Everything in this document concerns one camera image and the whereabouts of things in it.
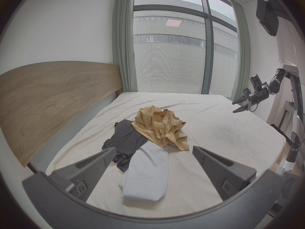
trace building window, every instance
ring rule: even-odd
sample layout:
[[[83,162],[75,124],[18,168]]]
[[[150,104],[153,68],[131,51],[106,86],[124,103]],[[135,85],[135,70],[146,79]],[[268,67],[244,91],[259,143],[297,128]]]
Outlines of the building window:
[[[202,0],[134,1],[139,92],[201,94],[204,70],[212,67],[207,93],[231,97],[238,52],[234,12],[227,1],[208,3],[210,18],[215,21],[213,29],[206,32],[208,9],[203,8]],[[209,42],[206,33],[213,34]],[[211,65],[205,62],[207,46],[214,51]]]

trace mattress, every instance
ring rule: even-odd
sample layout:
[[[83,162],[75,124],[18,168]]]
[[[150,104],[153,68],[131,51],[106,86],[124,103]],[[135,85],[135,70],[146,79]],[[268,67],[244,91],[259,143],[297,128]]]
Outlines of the mattress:
[[[186,122],[189,151],[168,145],[168,187],[157,202],[122,199],[119,183],[123,177],[116,164],[110,163],[87,203],[97,208],[135,217],[180,216],[222,202],[195,157],[193,145],[201,146],[231,160],[254,167],[259,176],[274,164],[283,149],[283,137],[249,111],[233,114],[236,106],[220,95],[122,93],[102,109],[67,143],[48,166],[46,174],[99,151],[114,134],[114,124],[134,120],[140,108],[155,105],[170,109]]]

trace curtain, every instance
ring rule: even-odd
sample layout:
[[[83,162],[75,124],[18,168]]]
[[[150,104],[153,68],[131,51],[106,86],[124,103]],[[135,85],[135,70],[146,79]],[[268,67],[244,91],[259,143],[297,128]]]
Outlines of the curtain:
[[[133,0],[114,0],[112,15],[113,64],[120,68],[123,92],[137,92],[133,47]]]
[[[237,72],[231,96],[231,100],[235,100],[242,95],[242,90],[246,88],[249,80],[250,35],[242,6],[234,0],[231,0],[231,4],[236,18],[238,41]]]

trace folded garment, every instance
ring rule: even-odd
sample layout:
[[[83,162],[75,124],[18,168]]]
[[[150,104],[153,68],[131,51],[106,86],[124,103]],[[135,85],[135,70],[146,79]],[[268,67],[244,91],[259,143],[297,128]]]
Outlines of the folded garment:
[[[171,141],[182,151],[189,150],[187,136],[181,131],[185,122],[168,109],[150,106],[140,109],[132,126],[143,136],[165,147]]]
[[[122,120],[115,124],[114,134],[104,142],[102,149],[116,148],[113,162],[117,163],[116,166],[124,172],[128,169],[132,155],[146,142],[147,138],[132,127],[132,121]]]
[[[132,156],[119,187],[122,198],[145,201],[162,200],[168,180],[167,146],[148,141]]]

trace wooden headboard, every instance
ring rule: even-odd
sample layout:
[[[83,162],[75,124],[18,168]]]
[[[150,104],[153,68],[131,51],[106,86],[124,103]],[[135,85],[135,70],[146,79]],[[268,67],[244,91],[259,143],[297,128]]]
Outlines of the wooden headboard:
[[[0,127],[25,167],[79,113],[122,88],[117,65],[85,61],[29,64],[0,75]]]

